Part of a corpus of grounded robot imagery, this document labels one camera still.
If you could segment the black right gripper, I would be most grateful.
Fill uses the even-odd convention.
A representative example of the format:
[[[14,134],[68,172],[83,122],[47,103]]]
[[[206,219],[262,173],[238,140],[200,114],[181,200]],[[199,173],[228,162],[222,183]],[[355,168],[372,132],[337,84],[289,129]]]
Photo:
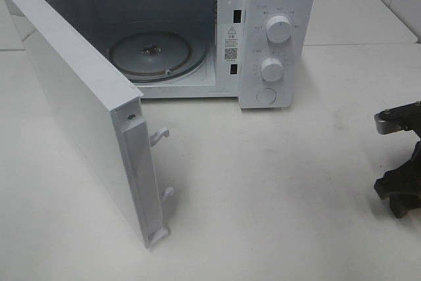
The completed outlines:
[[[396,218],[420,208],[420,141],[407,162],[376,180],[374,190],[381,200],[389,199],[389,208]]]

